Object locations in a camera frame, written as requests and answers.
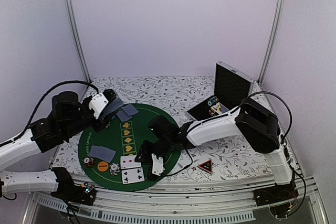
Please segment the blue backed cards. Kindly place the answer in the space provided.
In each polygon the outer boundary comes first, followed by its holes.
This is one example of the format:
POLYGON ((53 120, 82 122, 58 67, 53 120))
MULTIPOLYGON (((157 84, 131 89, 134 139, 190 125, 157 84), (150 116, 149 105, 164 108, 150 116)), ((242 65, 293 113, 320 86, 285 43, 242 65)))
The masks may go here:
POLYGON ((123 106, 123 101, 120 98, 115 98, 110 102, 101 112, 100 119, 112 120, 118 112, 119 108, 123 106))

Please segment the dark red chip stack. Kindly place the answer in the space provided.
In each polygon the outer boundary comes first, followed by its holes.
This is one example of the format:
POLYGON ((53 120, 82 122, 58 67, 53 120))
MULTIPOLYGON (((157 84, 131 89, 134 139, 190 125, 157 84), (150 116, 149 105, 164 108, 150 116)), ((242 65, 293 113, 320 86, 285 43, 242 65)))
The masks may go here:
POLYGON ((86 156, 85 158, 83 158, 82 162, 83 162, 83 166, 86 168, 92 168, 96 164, 95 158, 90 157, 90 156, 86 156))

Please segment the orange big blind button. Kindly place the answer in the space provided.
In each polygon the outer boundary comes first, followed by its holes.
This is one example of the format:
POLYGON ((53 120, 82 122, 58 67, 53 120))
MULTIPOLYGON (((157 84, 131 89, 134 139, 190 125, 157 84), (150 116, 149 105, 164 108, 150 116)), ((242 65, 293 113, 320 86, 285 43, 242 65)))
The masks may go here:
POLYGON ((97 165, 97 170, 101 173, 106 172, 109 169, 109 163, 101 161, 97 165))

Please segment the red black triangular button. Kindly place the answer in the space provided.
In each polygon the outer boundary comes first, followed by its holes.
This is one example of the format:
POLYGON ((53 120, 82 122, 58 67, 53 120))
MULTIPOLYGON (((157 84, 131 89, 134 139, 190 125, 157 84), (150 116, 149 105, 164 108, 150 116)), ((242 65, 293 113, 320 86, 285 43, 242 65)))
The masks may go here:
POLYGON ((213 173, 213 162, 211 159, 199 164, 197 167, 209 174, 213 173))

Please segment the row of poker chips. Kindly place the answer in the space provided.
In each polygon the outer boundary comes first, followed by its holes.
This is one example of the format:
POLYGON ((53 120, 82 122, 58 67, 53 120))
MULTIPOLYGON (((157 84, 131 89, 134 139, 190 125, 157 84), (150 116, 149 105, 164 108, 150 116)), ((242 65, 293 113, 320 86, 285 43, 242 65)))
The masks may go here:
POLYGON ((217 97, 217 96, 212 96, 211 98, 209 98, 209 99, 207 100, 207 105, 208 105, 209 107, 212 107, 212 106, 216 105, 218 102, 219 102, 218 97, 217 97))

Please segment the dealt cards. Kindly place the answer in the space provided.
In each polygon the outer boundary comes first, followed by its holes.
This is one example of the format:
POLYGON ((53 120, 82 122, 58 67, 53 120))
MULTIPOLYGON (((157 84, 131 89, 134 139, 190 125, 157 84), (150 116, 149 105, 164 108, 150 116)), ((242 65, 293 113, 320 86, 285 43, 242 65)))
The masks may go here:
POLYGON ((91 146, 88 156, 94 158, 100 158, 103 155, 103 147, 102 146, 91 146))

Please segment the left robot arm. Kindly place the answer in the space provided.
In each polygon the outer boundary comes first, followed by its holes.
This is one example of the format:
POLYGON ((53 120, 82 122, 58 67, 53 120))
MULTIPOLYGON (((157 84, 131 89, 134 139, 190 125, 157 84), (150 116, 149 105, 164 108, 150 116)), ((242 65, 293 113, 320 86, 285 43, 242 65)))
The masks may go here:
MULTIPOLYGON (((37 105, 24 127, 16 136, 1 143, 1 197, 9 192, 10 183, 15 183, 10 174, 6 175, 7 167, 27 157, 45 153, 54 147, 68 142, 85 129, 93 128, 96 132, 105 129, 112 116, 112 102, 117 98, 113 89, 99 89, 84 81, 64 81, 51 87, 38 101, 37 105), (51 99, 51 112, 46 118, 32 122, 37 109, 44 98, 54 89, 66 84, 84 84, 96 90, 96 94, 79 101, 79 96, 74 91, 63 91, 51 99)), ((69 172, 63 167, 56 167, 44 171, 41 175, 28 175, 33 179, 33 186, 37 188, 27 191, 49 191, 52 196, 73 200, 82 190, 76 186, 69 172)))

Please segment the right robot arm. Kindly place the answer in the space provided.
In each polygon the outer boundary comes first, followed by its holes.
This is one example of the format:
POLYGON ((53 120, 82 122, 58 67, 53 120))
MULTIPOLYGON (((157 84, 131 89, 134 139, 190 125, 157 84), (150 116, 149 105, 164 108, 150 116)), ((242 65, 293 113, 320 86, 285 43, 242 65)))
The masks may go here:
POLYGON ((254 93, 242 99, 233 109, 201 121, 190 121, 177 127, 159 115, 148 123, 148 129, 158 138, 154 143, 143 141, 135 161, 151 166, 157 177, 164 172, 164 155, 171 150, 188 150, 202 144, 242 135, 254 151, 263 154, 273 173, 276 186, 271 196, 276 201, 291 194, 295 169, 287 151, 287 133, 282 134, 277 116, 252 99, 254 93))

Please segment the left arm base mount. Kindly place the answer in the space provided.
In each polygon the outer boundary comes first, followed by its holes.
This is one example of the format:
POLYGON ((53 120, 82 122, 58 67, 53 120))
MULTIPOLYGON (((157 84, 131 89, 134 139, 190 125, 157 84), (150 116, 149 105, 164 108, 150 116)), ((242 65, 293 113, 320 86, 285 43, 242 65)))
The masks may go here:
POLYGON ((93 206, 97 191, 91 183, 85 182, 81 185, 74 183, 59 183, 56 191, 50 195, 59 198, 64 202, 74 202, 86 206, 93 206))

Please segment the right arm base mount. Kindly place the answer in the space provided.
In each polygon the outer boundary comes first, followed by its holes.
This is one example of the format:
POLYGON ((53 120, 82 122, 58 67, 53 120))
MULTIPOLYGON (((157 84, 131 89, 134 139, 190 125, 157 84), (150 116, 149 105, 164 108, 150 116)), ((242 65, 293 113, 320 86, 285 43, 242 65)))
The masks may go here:
POLYGON ((278 203, 298 197, 299 193, 294 182, 286 185, 277 185, 256 189, 253 197, 257 206, 278 203))

